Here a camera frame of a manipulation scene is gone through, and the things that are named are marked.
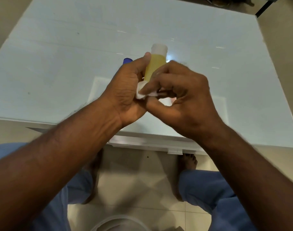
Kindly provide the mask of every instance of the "forearm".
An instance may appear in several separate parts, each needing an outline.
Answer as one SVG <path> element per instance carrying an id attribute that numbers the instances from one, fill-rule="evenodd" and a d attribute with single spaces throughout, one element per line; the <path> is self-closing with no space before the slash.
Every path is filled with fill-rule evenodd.
<path id="1" fill-rule="evenodd" d="M 32 220 L 120 128 L 100 98 L 1 159 L 0 230 Z"/>
<path id="2" fill-rule="evenodd" d="M 225 126 L 200 143 L 259 230 L 293 230 L 293 183 Z"/>

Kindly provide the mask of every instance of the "left hand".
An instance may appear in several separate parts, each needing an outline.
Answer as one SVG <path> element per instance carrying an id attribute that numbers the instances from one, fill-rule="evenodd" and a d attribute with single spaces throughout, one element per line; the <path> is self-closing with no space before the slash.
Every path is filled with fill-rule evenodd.
<path id="1" fill-rule="evenodd" d="M 151 54 L 147 52 L 142 58 L 122 65 L 101 96 L 113 105 L 122 128 L 135 122 L 146 112 L 144 102 L 137 100 L 135 95 L 138 82 L 142 81 L 150 60 Z"/>

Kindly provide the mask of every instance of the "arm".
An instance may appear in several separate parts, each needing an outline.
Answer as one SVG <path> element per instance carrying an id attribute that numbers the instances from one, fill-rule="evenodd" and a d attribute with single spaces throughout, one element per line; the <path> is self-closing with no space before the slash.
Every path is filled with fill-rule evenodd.
<path id="1" fill-rule="evenodd" d="M 146 54 L 122 66 L 98 100 L 0 160 L 0 230 L 32 221 L 113 135 L 146 112 L 134 96 L 149 60 Z"/>
<path id="2" fill-rule="evenodd" d="M 161 89 L 177 97 L 167 107 L 153 97 L 146 108 L 209 154 L 259 230 L 293 230 L 293 183 L 219 117 L 207 78 L 176 62 L 156 70 L 141 94 Z"/>

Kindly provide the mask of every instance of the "white table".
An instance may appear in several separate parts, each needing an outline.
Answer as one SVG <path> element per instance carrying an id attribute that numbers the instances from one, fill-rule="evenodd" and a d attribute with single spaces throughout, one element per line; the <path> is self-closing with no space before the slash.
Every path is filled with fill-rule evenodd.
<path id="1" fill-rule="evenodd" d="M 293 147 L 256 17 L 178 0 L 33 0 L 0 49 L 0 119 L 56 124 L 153 43 L 208 77 L 220 116 L 250 143 Z M 199 150 L 149 113 L 111 144 Z"/>

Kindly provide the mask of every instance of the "yellow liquid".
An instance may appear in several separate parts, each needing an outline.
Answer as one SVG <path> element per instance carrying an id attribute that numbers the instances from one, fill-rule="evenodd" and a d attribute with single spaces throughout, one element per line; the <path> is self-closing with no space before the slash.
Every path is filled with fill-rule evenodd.
<path id="1" fill-rule="evenodd" d="M 151 79 L 152 73 L 157 70 L 159 67 L 166 63 L 166 58 L 163 55 L 152 54 L 151 61 L 145 70 L 144 81 L 148 81 Z"/>

